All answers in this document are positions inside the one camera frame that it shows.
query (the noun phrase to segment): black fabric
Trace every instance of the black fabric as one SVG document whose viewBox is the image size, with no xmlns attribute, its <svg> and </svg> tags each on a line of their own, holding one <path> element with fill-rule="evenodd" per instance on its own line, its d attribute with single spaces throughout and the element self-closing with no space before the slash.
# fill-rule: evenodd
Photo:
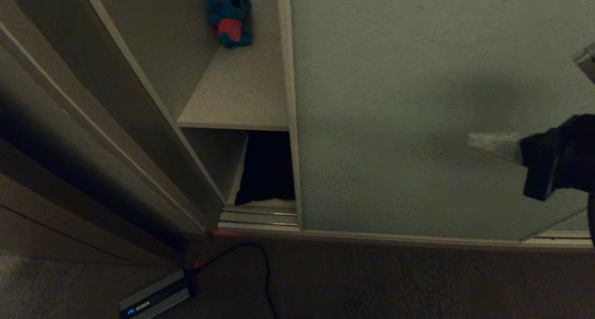
<svg viewBox="0 0 595 319">
<path fill-rule="evenodd" d="M 295 199 L 288 132 L 251 131 L 236 205 L 253 200 Z"/>
</svg>

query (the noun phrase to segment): stuffed toy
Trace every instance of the stuffed toy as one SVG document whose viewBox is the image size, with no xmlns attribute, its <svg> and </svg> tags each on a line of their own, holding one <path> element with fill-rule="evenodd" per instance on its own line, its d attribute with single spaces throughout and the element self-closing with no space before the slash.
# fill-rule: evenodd
<svg viewBox="0 0 595 319">
<path fill-rule="evenodd" d="M 248 46 L 252 33 L 245 20 L 250 13 L 250 0 L 210 0 L 211 14 L 207 21 L 217 26 L 219 42 L 228 46 Z"/>
</svg>

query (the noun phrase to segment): black cable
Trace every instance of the black cable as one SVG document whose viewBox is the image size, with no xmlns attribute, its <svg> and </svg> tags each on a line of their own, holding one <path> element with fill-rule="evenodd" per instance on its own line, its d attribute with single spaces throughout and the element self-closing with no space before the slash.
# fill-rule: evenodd
<svg viewBox="0 0 595 319">
<path fill-rule="evenodd" d="M 246 242 L 246 243 L 242 243 L 240 245 L 231 247 L 230 249 L 227 249 L 227 251 L 215 256 L 214 258 L 208 260 L 207 263 L 203 264 L 202 266 L 198 266 L 196 268 L 193 268 L 189 271 L 188 276 L 189 277 L 194 277 L 196 275 L 198 275 L 204 268 L 207 268 L 207 266 L 209 266 L 210 264 L 212 264 L 213 262 L 215 262 L 216 260 L 222 258 L 223 256 L 226 256 L 227 254 L 235 251 L 238 248 L 241 247 L 255 247 L 256 249 L 258 249 L 260 251 L 260 253 L 262 253 L 262 256 L 264 256 L 265 262 L 266 262 L 266 279 L 265 279 L 265 285 L 264 285 L 264 293 L 266 295 L 266 301 L 268 302 L 268 306 L 271 308 L 271 312 L 272 312 L 272 316 L 274 317 L 274 319 L 279 319 L 279 316 L 277 315 L 277 311 L 275 310 L 275 306 L 272 304 L 272 300 L 271 300 L 271 295 L 269 293 L 269 279 L 271 276 L 271 267 L 270 264 L 268 262 L 268 256 L 266 255 L 266 251 L 264 250 L 264 248 L 254 242 Z"/>
<path fill-rule="evenodd" d="M 595 193 L 589 193 L 589 201 L 587 203 L 587 219 L 589 223 L 589 234 L 591 234 L 591 243 L 595 248 Z"/>
</svg>

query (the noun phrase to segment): dark floor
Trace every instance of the dark floor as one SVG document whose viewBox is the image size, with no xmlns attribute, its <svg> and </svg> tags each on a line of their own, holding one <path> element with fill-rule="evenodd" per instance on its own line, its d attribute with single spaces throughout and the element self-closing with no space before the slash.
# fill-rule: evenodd
<svg viewBox="0 0 595 319">
<path fill-rule="evenodd" d="M 219 239 L 218 249 L 240 239 Z M 259 240 L 282 319 L 595 318 L 595 255 Z M 116 318 L 118 302 L 175 268 L 0 256 L 0 318 Z M 204 270 L 163 318 L 270 318 L 255 249 Z"/>
</svg>

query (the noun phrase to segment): white shelf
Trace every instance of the white shelf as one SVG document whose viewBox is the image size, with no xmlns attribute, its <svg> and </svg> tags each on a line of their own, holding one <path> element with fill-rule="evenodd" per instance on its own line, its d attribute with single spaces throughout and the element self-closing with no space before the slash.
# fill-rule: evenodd
<svg viewBox="0 0 595 319">
<path fill-rule="evenodd" d="M 219 48 L 177 121 L 181 127 L 287 131 L 280 39 Z"/>
<path fill-rule="evenodd" d="M 221 222 L 237 222 L 239 224 L 261 224 L 277 226 L 297 226 L 298 218 L 295 215 L 260 214 L 260 213 L 237 213 L 223 211 Z"/>
<path fill-rule="evenodd" d="M 237 212 L 237 213 L 254 213 L 254 214 L 273 214 L 273 215 L 293 215 L 297 217 L 297 211 L 294 207 L 263 207 L 263 206 L 232 206 L 228 205 L 223 207 L 225 212 Z"/>
<path fill-rule="evenodd" d="M 297 233 L 300 232 L 300 230 L 298 226 L 240 224 L 239 222 L 220 221 L 218 230 L 215 234 L 225 234 L 225 232 L 254 232 L 268 234 L 269 232 Z"/>
</svg>

